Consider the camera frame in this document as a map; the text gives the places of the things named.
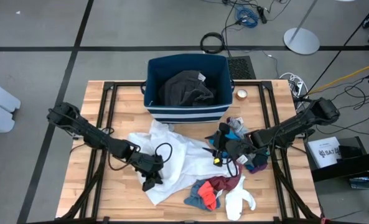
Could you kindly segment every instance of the white cloth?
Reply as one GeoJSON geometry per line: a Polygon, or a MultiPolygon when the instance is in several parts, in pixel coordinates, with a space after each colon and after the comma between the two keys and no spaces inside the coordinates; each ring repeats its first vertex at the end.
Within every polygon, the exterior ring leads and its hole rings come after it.
{"type": "MultiPolygon", "coordinates": [[[[208,144],[174,133],[171,124],[162,124],[152,121],[149,134],[130,133],[128,140],[141,147],[141,152],[154,155],[158,145],[168,142],[173,147],[171,158],[159,171],[163,184],[146,191],[147,196],[154,205],[165,200],[174,192],[193,185],[197,180],[209,179],[216,176],[229,177],[227,166],[217,167],[213,165],[213,157],[210,152],[202,149],[209,148],[208,144]]],[[[165,161],[170,154],[168,145],[161,146],[157,153],[165,161]]],[[[145,181],[138,173],[140,183],[145,181]]]]}
{"type": "Polygon", "coordinates": [[[226,212],[227,218],[232,221],[240,219],[242,214],[242,200],[246,200],[251,210],[256,208],[255,199],[252,195],[244,190],[245,176],[241,175],[241,179],[237,186],[226,194],[226,212]]]}

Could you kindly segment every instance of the concrete floor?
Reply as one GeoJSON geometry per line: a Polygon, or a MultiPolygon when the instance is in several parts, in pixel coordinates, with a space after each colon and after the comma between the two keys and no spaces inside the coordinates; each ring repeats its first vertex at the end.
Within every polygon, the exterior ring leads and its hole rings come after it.
{"type": "MultiPolygon", "coordinates": [[[[258,2],[268,7],[270,0],[258,2]]],[[[298,25],[311,2],[292,0],[275,21],[259,24],[254,29],[229,30],[229,43],[283,46],[283,34],[298,25]]],[[[0,0],[0,47],[73,46],[86,4],[87,1],[81,0],[0,0]]],[[[271,17],[282,8],[283,5],[273,4],[271,17]]],[[[229,10],[221,4],[200,0],[97,0],[90,13],[82,46],[197,46],[207,32],[223,29],[229,10]]],[[[320,0],[304,27],[319,37],[321,45],[341,46],[368,11],[369,1],[320,0]]],[[[349,45],[366,45],[368,36],[369,29],[360,29],[349,45]]],[[[80,106],[88,80],[143,80],[148,60],[189,52],[79,52],[64,100],[80,106]]],[[[278,59],[280,74],[295,73],[311,86],[337,52],[320,51],[310,56],[286,50],[266,53],[278,59]]],[[[257,78],[276,78],[274,61],[261,52],[233,51],[232,54],[250,55],[257,78]]],[[[71,52],[0,52],[0,86],[22,101],[16,114],[16,126],[10,133],[0,134],[0,223],[17,221],[47,129],[47,109],[55,103],[70,55],[71,52]]],[[[317,86],[367,65],[369,52],[344,51],[317,86]]],[[[361,87],[369,93],[369,85],[361,87]]],[[[315,97],[332,98],[341,91],[343,88],[315,97]]],[[[342,95],[334,103],[344,106],[358,103],[358,100],[342,95]]],[[[346,111],[338,125],[349,125],[369,116],[369,105],[359,111],[343,110],[346,111]]],[[[335,131],[331,127],[322,129],[335,131]]],[[[369,120],[354,129],[369,133],[369,120]]],[[[338,138],[356,135],[349,131],[335,134],[338,138]]],[[[369,152],[369,136],[359,136],[369,152]]],[[[316,133],[311,140],[325,137],[316,133]]],[[[71,146],[72,140],[65,132],[54,131],[29,222],[54,218],[71,146]]],[[[369,223],[369,190],[351,190],[340,180],[316,183],[316,189],[327,217],[363,210],[340,220],[369,223]]]]}

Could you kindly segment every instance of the blue cable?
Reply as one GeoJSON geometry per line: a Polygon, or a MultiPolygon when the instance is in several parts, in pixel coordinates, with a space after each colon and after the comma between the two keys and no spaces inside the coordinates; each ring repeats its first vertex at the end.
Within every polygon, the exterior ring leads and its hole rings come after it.
{"type": "Polygon", "coordinates": [[[241,21],[243,26],[248,28],[255,28],[258,25],[259,17],[251,9],[244,6],[238,6],[236,9],[235,19],[241,21]]]}

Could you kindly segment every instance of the striped basket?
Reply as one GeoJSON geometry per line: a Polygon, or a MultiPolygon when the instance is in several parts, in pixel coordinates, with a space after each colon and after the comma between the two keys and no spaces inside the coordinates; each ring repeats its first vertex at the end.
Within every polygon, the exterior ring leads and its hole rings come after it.
{"type": "Polygon", "coordinates": [[[144,106],[157,121],[162,123],[216,122],[232,104],[233,89],[226,57],[207,54],[180,54],[152,59],[148,63],[147,81],[141,85],[144,106]],[[161,86],[184,70],[200,71],[206,77],[206,85],[217,90],[216,105],[159,105],[157,93],[161,86]]]}

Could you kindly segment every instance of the wooden tabletop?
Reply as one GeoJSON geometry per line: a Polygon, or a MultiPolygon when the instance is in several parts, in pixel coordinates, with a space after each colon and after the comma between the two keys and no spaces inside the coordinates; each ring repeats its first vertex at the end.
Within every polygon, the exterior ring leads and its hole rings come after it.
{"type": "MultiPolygon", "coordinates": [[[[296,112],[287,81],[272,80],[272,83],[279,119],[282,122],[294,116],[296,112]]],[[[96,124],[98,117],[103,84],[104,81],[89,81],[83,100],[81,114],[93,125],[96,124]]],[[[245,89],[248,92],[247,99],[245,101],[238,101],[233,97],[232,106],[227,110],[220,121],[224,122],[229,116],[241,116],[249,130],[265,128],[258,88],[256,86],[236,87],[236,89],[239,88],[245,89]]],[[[102,127],[106,125],[110,96],[111,91],[108,93],[102,127]]],[[[269,108],[270,121],[272,122],[271,125],[274,126],[268,92],[266,90],[265,96],[269,108]]],[[[152,116],[143,105],[143,95],[139,87],[119,87],[112,122],[112,127],[115,129],[115,132],[112,136],[114,138],[126,139],[128,134],[132,132],[148,133],[151,121],[152,116]]],[[[184,136],[204,141],[203,138],[213,134],[217,128],[218,123],[176,124],[174,131],[184,136]]],[[[73,147],[79,144],[83,144],[83,141],[74,141],[73,147]]],[[[303,142],[300,140],[297,140],[294,146],[304,149],[303,142]]],[[[72,152],[56,217],[64,215],[83,191],[90,152],[91,149],[87,146],[79,147],[72,152]]],[[[287,157],[296,192],[316,215],[320,215],[319,203],[307,156],[302,152],[289,148],[287,157]]],[[[122,163],[116,159],[112,158],[111,161],[113,167],[122,165],[122,163]]],[[[265,170],[255,174],[244,171],[244,175],[246,176],[244,188],[255,198],[256,210],[251,211],[248,204],[244,201],[243,214],[240,220],[271,221],[273,217],[280,217],[273,168],[270,159],[265,170]]],[[[90,195],[89,199],[87,210],[88,217],[90,216],[93,193],[90,195]]],[[[147,198],[147,195],[141,190],[141,184],[131,166],[120,171],[113,171],[106,166],[98,219],[102,220],[104,216],[109,216],[111,220],[128,221],[227,221],[224,202],[225,193],[220,196],[222,206],[213,212],[203,211],[199,208],[184,204],[183,201],[189,194],[190,187],[176,192],[167,200],[154,206],[147,198]]],[[[292,211],[289,203],[289,195],[286,190],[284,190],[284,196],[288,215],[291,216],[292,211]]]]}

